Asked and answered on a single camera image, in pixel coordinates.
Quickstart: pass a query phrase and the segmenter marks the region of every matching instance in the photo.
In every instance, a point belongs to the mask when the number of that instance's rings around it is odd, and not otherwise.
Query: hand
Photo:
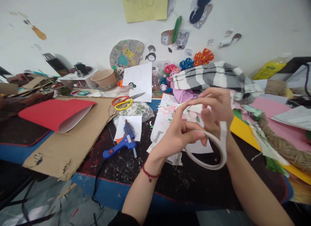
[[[210,87],[201,93],[198,99],[189,102],[189,105],[197,104],[203,105],[201,118],[206,131],[219,138],[219,122],[225,121],[228,134],[230,134],[230,125],[234,115],[231,109],[231,96],[228,89]]]
[[[189,106],[189,101],[179,106],[174,118],[161,141],[152,150],[150,155],[157,158],[167,158],[179,153],[187,144],[201,140],[203,146],[207,144],[207,137],[201,132],[191,132],[192,130],[204,130],[196,122],[182,120],[184,110]]]

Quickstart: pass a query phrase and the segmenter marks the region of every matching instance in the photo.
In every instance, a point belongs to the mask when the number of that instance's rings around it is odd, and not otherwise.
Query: striped fabric
[[[252,103],[263,90],[244,75],[239,67],[224,61],[183,70],[173,77],[175,89],[204,90],[209,87],[230,88],[241,92],[246,103]]]

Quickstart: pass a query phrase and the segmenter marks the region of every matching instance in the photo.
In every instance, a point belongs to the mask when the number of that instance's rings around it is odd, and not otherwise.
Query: jute rope
[[[286,94],[286,83],[281,80],[269,80],[265,93],[284,96]],[[296,149],[292,143],[276,135],[269,128],[268,120],[264,113],[260,117],[259,126],[265,133],[267,140],[281,156],[302,172],[311,175],[311,154]]]

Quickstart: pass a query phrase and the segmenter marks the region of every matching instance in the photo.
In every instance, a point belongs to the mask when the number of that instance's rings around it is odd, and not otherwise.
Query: sleeve
[[[118,212],[117,215],[113,218],[113,220],[108,224],[108,226],[140,226],[137,220],[127,214]]]

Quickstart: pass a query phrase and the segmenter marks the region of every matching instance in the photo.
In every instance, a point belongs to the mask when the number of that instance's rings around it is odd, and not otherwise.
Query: blue glue gun
[[[108,159],[114,156],[119,151],[121,151],[121,149],[124,147],[127,147],[129,150],[133,150],[134,157],[135,158],[137,157],[136,150],[135,150],[135,148],[137,147],[137,143],[133,141],[133,139],[135,138],[135,131],[132,125],[127,120],[125,120],[125,125],[124,125],[123,130],[124,130],[124,136],[122,140],[114,148],[111,148],[110,150],[105,150],[103,152],[103,157],[105,159]]]

